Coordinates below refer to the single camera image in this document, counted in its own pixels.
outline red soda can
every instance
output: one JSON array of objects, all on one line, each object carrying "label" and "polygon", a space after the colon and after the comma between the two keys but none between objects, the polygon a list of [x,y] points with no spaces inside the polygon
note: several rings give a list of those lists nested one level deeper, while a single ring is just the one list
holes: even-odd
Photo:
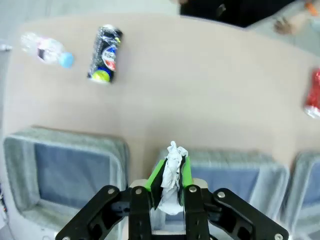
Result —
[{"label": "red soda can", "polygon": [[311,88],[309,90],[304,111],[314,119],[320,119],[320,68],[312,74]]}]

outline person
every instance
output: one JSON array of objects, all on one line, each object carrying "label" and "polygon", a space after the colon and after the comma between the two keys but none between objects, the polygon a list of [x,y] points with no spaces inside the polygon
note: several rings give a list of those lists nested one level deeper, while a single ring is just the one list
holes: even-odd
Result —
[{"label": "person", "polygon": [[[174,0],[180,4],[182,16],[214,20],[246,28],[268,18],[295,0]],[[312,1],[320,7],[320,0]],[[274,30],[279,34],[296,34],[310,19],[310,11],[301,12],[290,18],[276,20]]]}]

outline blue bottle cap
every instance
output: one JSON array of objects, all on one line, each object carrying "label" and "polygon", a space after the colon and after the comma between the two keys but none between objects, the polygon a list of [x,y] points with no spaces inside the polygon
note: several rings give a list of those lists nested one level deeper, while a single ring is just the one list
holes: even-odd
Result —
[{"label": "blue bottle cap", "polygon": [[70,52],[64,52],[59,58],[59,64],[64,68],[70,68],[74,63],[74,56]]}]

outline plastic water bottle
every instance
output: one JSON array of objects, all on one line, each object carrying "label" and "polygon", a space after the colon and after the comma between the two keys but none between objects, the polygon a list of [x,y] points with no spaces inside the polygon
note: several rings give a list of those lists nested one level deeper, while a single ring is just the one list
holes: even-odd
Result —
[{"label": "plastic water bottle", "polygon": [[53,38],[26,32],[21,36],[21,44],[23,51],[37,56],[46,64],[60,64],[64,68],[70,68],[74,62],[74,56]]}]

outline beige tabletop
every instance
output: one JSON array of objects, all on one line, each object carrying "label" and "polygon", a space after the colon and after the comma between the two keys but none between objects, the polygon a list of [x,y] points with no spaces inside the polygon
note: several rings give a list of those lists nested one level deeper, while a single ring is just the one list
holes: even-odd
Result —
[{"label": "beige tabletop", "polygon": [[[87,79],[97,28],[124,38],[114,83]],[[113,135],[130,148],[130,181],[147,177],[159,149],[260,150],[290,165],[320,149],[320,120],[303,112],[316,56],[253,32],[157,14],[95,14],[25,24],[75,56],[64,69],[22,52],[10,59],[4,134],[30,125]]]}]

